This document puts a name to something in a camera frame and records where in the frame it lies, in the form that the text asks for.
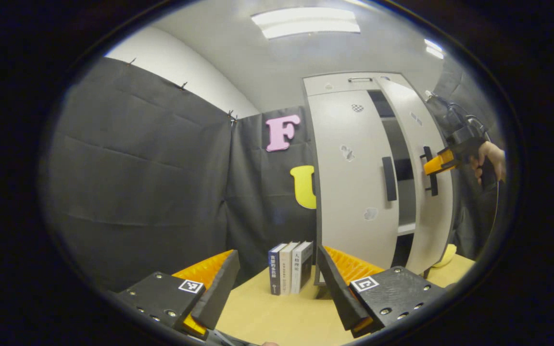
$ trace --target ceiling light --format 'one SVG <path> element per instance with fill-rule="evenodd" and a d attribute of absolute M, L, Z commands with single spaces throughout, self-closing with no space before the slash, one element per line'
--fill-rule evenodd
<path fill-rule="evenodd" d="M 425 43 L 427 44 L 427 46 L 429 46 L 431 48 L 435 48 L 435 49 L 439 50 L 440 52 L 442 51 L 440 46 L 438 46 L 437 44 L 429 41 L 428 39 L 425 39 Z"/>
<path fill-rule="evenodd" d="M 440 53 L 439 50 L 437 49 L 434 49 L 434 48 L 431 48 L 431 47 L 427 47 L 427 52 L 435 55 L 436 57 L 440 58 L 440 59 L 444 59 L 444 54 Z"/>
<path fill-rule="evenodd" d="M 251 20 L 267 39 L 319 31 L 360 33 L 354 13 L 327 7 L 280 9 L 253 15 Z"/>

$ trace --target white ceiling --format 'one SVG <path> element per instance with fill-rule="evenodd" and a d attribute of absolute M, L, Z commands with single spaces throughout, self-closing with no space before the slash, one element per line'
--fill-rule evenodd
<path fill-rule="evenodd" d="M 250 18 L 299 6 L 350 10 L 361 33 L 268 41 Z M 201 0 L 152 26 L 211 62 L 260 111 L 303 105 L 301 78 L 333 72 L 400 72 L 423 94 L 435 87 L 443 62 L 425 52 L 424 35 L 409 22 L 356 0 Z"/>

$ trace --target hand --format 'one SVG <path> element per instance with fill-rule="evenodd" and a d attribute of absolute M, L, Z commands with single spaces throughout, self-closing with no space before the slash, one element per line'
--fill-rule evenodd
<path fill-rule="evenodd" d="M 482 184 L 482 169 L 479 168 L 484 164 L 484 159 L 488 156 L 489 160 L 491 160 L 491 163 L 493 164 L 493 167 L 495 168 L 495 175 L 497 176 L 497 180 L 503 180 L 505 182 L 506 179 L 506 154 L 503 150 L 499 149 L 497 145 L 491 143 L 491 142 L 484 142 L 479 148 L 478 148 L 478 158 L 475 158 L 473 156 L 470 156 L 470 164 L 471 169 L 474 170 L 474 174 L 476 175 L 476 178 L 478 179 L 478 184 Z"/>

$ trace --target white cabinet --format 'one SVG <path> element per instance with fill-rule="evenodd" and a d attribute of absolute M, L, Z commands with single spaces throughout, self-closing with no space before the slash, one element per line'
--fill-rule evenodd
<path fill-rule="evenodd" d="M 303 82 L 315 136 L 318 242 L 387 269 L 397 237 L 413 232 L 407 269 L 422 273 L 437 263 L 452 226 L 453 186 L 444 173 L 437 175 L 438 195 L 425 190 L 423 147 L 436 155 L 444 142 L 418 94 L 395 73 L 326 74 Z M 401 167 L 409 160 L 409 180 L 398 181 L 395 160 Z"/>

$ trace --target wooden table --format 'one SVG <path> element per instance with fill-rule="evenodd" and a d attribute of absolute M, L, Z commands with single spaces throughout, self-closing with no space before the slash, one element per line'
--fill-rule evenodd
<path fill-rule="evenodd" d="M 446 287 L 458 281 L 473 261 L 455 255 L 444 267 L 431 269 L 429 281 Z M 274 296 L 268 285 L 268 268 L 232 290 L 217 328 L 233 337 L 261 345 L 340 346 L 354 340 L 343 330 L 337 309 L 330 299 L 315 299 L 319 287 L 312 278 L 300 294 Z"/>

